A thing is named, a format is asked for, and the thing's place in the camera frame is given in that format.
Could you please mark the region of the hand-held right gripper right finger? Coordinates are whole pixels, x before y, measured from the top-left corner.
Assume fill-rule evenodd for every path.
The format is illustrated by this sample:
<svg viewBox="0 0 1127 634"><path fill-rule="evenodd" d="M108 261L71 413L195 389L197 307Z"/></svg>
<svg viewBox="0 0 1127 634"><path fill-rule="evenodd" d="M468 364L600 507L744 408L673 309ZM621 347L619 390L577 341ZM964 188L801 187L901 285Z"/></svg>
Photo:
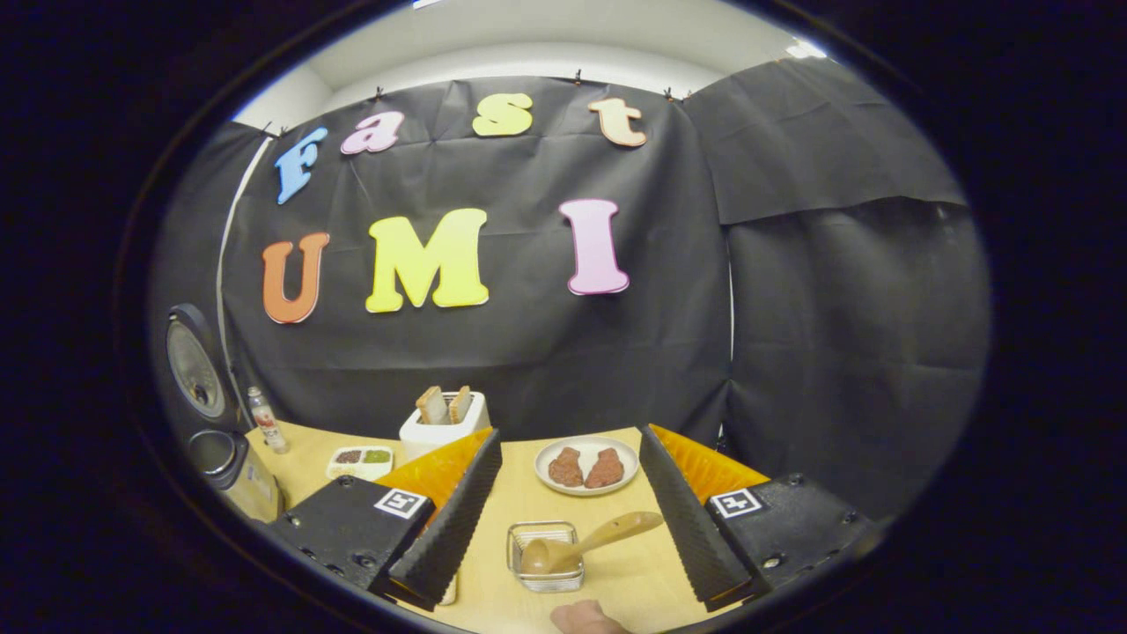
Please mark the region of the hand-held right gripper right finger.
<svg viewBox="0 0 1127 634"><path fill-rule="evenodd" d="M696 600L713 611L755 601L853 557L876 530L810 477L766 477L657 425L640 431L653 486Z"/></svg>

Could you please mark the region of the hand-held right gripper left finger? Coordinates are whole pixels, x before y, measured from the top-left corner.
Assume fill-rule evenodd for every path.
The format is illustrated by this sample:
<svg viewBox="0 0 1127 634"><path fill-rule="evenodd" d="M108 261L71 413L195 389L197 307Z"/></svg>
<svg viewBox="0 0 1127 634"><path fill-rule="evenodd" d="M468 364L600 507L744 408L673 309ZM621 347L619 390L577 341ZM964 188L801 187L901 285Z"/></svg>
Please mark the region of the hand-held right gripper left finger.
<svg viewBox="0 0 1127 634"><path fill-rule="evenodd" d="M269 530L343 581L432 611L465 557L502 464L502 434L482 428L378 481L334 477Z"/></svg>

